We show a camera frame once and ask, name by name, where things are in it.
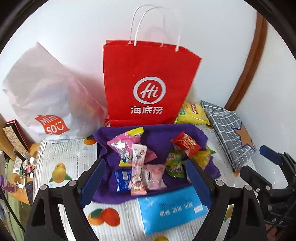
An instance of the wall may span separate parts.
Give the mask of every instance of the wall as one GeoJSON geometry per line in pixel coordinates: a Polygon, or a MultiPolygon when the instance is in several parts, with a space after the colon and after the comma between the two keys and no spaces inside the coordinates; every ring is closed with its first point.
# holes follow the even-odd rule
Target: wall
{"type": "MultiPolygon", "coordinates": [[[[258,149],[267,145],[296,159],[295,92],[296,60],[269,25],[258,69],[236,110],[258,149]]],[[[259,153],[252,160],[273,188],[286,187],[287,182],[278,166],[259,153]]]]}
{"type": "MultiPolygon", "coordinates": [[[[256,11],[243,0],[50,0],[22,24],[0,54],[0,83],[16,60],[38,41],[106,105],[102,45],[107,39],[129,39],[134,10],[147,3],[178,9],[183,16],[181,46],[203,58],[188,100],[224,106],[243,70],[255,29],[256,11]]],[[[177,22],[170,12],[162,12],[165,31],[162,14],[155,10],[143,20],[139,39],[176,43],[177,22]]],[[[4,118],[16,118],[3,93],[0,102],[4,118]]]]}

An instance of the checkered fabric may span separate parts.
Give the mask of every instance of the checkered fabric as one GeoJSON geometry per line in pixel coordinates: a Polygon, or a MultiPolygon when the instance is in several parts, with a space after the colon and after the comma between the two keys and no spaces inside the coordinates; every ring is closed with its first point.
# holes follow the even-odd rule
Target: checkered fabric
{"type": "Polygon", "coordinates": [[[228,111],[205,101],[201,101],[201,105],[218,136],[230,164],[235,170],[242,168],[256,150],[248,144],[242,146],[241,137],[234,131],[234,129],[241,129],[242,121],[234,111],[228,111]]]}

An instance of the white circle logo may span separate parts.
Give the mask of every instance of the white circle logo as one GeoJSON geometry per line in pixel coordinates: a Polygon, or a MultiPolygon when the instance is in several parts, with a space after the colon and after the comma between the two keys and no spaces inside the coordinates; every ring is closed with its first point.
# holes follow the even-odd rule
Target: white circle logo
{"type": "Polygon", "coordinates": [[[165,91],[166,91],[165,83],[160,78],[150,76],[150,77],[145,77],[145,78],[139,80],[135,84],[135,87],[133,88],[133,95],[134,95],[135,99],[137,101],[139,101],[140,103],[142,103],[142,104],[155,104],[155,103],[162,100],[162,98],[165,96],[165,91]],[[151,86],[151,82],[150,82],[150,83],[147,83],[146,88],[143,91],[140,92],[140,94],[142,94],[142,96],[140,98],[139,95],[138,95],[138,88],[143,82],[149,81],[149,80],[154,80],[154,81],[156,81],[156,82],[158,82],[160,84],[160,86],[161,86],[161,94],[158,95],[158,93],[157,93],[158,88],[157,87],[155,88],[155,85],[151,86]],[[159,97],[155,101],[149,102],[149,101],[143,100],[146,97],[146,94],[147,94],[147,98],[150,98],[151,96],[152,97],[158,97],[159,96],[159,97]]]}

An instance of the screw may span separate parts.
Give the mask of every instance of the screw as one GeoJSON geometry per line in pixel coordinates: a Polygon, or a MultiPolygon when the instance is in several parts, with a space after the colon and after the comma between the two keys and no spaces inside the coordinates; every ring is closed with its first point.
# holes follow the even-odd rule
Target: screw
{"type": "Polygon", "coordinates": [[[250,185],[246,185],[245,188],[248,190],[248,191],[251,191],[252,190],[252,187],[250,185]]]}
{"type": "Polygon", "coordinates": [[[218,186],[222,187],[222,186],[224,185],[224,182],[221,181],[221,180],[217,180],[217,181],[216,181],[216,184],[217,184],[218,186]]]}
{"type": "Polygon", "coordinates": [[[76,181],[75,180],[71,180],[71,181],[69,181],[69,186],[75,186],[76,185],[76,181]]]}
{"type": "Polygon", "coordinates": [[[44,184],[44,185],[42,185],[42,186],[40,187],[40,190],[41,190],[41,191],[44,191],[46,188],[47,188],[47,185],[44,184]]]}

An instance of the blue gripper pad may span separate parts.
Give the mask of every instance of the blue gripper pad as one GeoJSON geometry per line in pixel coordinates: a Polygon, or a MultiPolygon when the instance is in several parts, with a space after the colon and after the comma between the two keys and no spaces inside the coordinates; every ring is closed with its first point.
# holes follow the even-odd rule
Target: blue gripper pad
{"type": "Polygon", "coordinates": [[[100,185],[103,176],[106,172],[106,162],[101,159],[93,173],[90,175],[89,179],[86,181],[84,187],[81,189],[81,200],[80,206],[84,208],[86,205],[91,203],[91,200],[100,185]]]}
{"type": "Polygon", "coordinates": [[[202,204],[207,206],[208,209],[211,209],[213,204],[211,201],[210,189],[200,176],[191,160],[187,160],[186,162],[186,172],[202,204]]]}
{"type": "Polygon", "coordinates": [[[270,149],[269,147],[263,145],[259,149],[260,154],[266,157],[268,160],[272,161],[274,164],[281,166],[283,161],[281,159],[281,155],[276,153],[274,150],[270,149]]]}

